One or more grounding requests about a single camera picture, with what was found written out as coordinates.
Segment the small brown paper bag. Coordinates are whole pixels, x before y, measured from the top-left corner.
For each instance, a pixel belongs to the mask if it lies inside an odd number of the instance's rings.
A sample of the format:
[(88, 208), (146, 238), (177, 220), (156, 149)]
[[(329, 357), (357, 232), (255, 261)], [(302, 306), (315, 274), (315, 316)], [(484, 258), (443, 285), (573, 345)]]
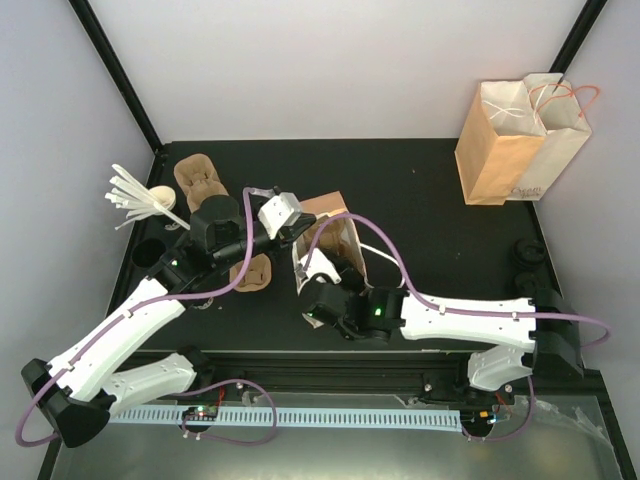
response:
[(362, 243), (340, 192), (302, 202), (316, 222), (295, 241), (292, 261), (302, 317), (348, 340), (386, 339), (403, 327), (400, 287), (369, 284)]

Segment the brown pulp cup carrier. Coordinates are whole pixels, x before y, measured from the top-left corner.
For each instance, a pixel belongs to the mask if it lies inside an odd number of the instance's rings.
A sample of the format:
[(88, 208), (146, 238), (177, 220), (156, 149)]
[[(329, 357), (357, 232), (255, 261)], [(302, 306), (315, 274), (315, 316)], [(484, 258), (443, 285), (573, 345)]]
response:
[(349, 241), (343, 238), (345, 229), (346, 223), (344, 219), (331, 222), (320, 234), (317, 247), (327, 250), (334, 255), (351, 259), (351, 246)]

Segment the stack of paper cups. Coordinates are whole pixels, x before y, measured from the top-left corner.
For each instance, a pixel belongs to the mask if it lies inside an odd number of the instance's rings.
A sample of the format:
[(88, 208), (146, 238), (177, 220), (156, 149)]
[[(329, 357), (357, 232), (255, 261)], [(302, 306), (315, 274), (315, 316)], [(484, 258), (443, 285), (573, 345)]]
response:
[(214, 300), (214, 297), (194, 300), (191, 304), (191, 307), (196, 310), (206, 310), (213, 304)]

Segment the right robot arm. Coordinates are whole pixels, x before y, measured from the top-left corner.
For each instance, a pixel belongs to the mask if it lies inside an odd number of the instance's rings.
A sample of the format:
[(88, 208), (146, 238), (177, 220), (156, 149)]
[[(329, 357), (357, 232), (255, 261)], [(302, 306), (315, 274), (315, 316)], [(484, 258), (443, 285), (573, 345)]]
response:
[(457, 396), (476, 403), (489, 392), (531, 375), (577, 380), (584, 375), (577, 323), (563, 318), (556, 294), (486, 301), (414, 295), (400, 288), (361, 291), (320, 278), (299, 289), (302, 316), (348, 341), (386, 343), (394, 332), (409, 341), (482, 343), (454, 379)]

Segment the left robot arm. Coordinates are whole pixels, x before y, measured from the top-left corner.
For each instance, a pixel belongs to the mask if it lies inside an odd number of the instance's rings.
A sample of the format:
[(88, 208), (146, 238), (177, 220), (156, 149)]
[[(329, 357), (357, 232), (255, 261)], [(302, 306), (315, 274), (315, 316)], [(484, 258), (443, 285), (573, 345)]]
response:
[(253, 188), (243, 200), (212, 195), (190, 217), (188, 231), (162, 254), (131, 295), (91, 333), (50, 361), (33, 359), (21, 376), (52, 438), (74, 448), (92, 440), (128, 408), (186, 392), (207, 397), (213, 372), (194, 353), (120, 371), (146, 340), (190, 306), (228, 292), (253, 292), (272, 278), (271, 258), (316, 222), (292, 193)]

